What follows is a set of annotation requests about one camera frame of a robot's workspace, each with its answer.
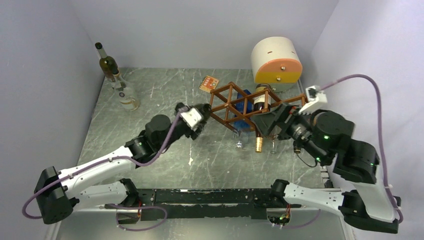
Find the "dark gold-capped wine bottle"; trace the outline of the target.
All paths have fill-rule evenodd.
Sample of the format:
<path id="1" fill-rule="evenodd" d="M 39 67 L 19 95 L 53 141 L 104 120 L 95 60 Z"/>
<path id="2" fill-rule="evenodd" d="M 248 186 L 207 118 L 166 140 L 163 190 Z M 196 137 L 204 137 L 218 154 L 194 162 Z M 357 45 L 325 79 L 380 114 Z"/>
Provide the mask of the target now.
<path id="1" fill-rule="evenodd" d="M 253 98 L 253 111 L 260 111 L 262 113 L 262 110 L 264 109 L 271 109 L 271 103 L 272 103 L 272 97 L 270 96 L 271 92 L 271 86 L 267 83 L 260 83 L 255 88 L 255 93 L 258 93 L 263 90 L 269 90 L 267 98 L 266 94 L 261 94 Z M 258 118 L 256 115 L 254 115 L 251 120 L 255 124 L 255 152 L 261 153 L 263 148 L 263 140 L 264 140 L 264 131 L 261 129 L 262 125 L 258 125 Z"/>

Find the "clear square black-capped bottle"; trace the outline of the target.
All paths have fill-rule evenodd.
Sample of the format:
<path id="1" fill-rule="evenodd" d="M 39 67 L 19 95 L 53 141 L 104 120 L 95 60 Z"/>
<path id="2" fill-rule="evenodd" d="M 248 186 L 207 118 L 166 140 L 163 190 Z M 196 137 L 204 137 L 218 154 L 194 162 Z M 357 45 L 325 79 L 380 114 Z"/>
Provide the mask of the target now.
<path id="1" fill-rule="evenodd" d="M 272 149 L 270 151 L 271 154 L 277 153 L 277 141 L 288 141 L 291 138 L 289 136 L 280 136 L 279 134 L 273 133 L 271 135 L 271 142 L 272 142 Z M 302 148 L 301 146 L 294 140 L 292 143 L 293 146 L 293 152 L 298 155 L 301 153 Z"/>

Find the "clear round liquor bottle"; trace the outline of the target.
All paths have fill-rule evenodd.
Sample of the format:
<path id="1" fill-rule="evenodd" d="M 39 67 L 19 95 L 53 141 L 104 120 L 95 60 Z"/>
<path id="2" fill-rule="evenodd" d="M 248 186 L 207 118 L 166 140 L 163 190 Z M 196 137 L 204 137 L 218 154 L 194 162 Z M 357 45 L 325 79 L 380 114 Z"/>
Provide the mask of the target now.
<path id="1" fill-rule="evenodd" d="M 140 106 L 140 101 L 134 89 L 124 80 L 117 67 L 112 68 L 111 72 L 115 79 L 114 90 L 121 106 L 128 111 L 137 110 Z"/>

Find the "olive green wine bottle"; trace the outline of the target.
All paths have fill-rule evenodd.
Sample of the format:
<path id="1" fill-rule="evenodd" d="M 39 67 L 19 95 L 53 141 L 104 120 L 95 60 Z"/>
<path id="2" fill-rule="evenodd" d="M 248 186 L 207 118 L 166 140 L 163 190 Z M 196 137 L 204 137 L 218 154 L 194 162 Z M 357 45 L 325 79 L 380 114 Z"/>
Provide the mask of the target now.
<path id="1" fill-rule="evenodd" d="M 115 85 L 115 77 L 112 73 L 111 67 L 117 68 L 118 65 L 115 61 L 115 59 L 111 56 L 109 56 L 105 49 L 103 48 L 103 45 L 100 42 L 96 42 L 95 48 L 97 49 L 97 52 L 99 54 L 99 66 L 101 70 L 103 71 L 105 77 L 109 80 L 109 82 L 112 83 L 112 85 Z"/>

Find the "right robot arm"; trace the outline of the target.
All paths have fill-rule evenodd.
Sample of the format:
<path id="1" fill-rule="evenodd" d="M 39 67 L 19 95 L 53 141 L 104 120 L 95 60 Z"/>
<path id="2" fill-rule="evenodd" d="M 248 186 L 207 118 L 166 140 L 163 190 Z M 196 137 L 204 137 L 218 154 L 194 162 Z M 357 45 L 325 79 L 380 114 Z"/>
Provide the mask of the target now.
<path id="1" fill-rule="evenodd" d="M 277 179 L 271 186 L 270 202 L 275 207 L 305 205 L 333 213 L 350 226 L 364 231 L 397 234 L 400 219 L 395 216 L 400 198 L 388 196 L 382 167 L 375 147 L 352 138 L 354 123 L 325 109 L 301 114 L 294 106 L 281 104 L 275 110 L 251 117 L 264 136 L 280 128 L 279 140 L 292 139 L 321 166 L 333 166 L 333 173 L 350 182 L 354 189 L 326 192 Z"/>

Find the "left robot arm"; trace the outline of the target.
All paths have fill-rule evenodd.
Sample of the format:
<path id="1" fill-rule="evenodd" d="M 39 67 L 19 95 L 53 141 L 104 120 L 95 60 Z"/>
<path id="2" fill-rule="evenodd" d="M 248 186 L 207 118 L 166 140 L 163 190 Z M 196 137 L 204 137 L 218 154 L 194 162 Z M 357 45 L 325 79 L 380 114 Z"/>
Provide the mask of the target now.
<path id="1" fill-rule="evenodd" d="M 155 115 L 138 136 L 103 157 L 63 170 L 54 166 L 45 168 L 30 198 L 37 202 L 39 218 L 51 225 L 91 206 L 134 207 L 139 202 L 139 194 L 131 180 L 121 179 L 107 185 L 99 183 L 116 174 L 151 165 L 183 136 L 195 140 L 211 112 L 208 103 L 185 105 L 179 102 L 174 120 L 163 114 Z"/>

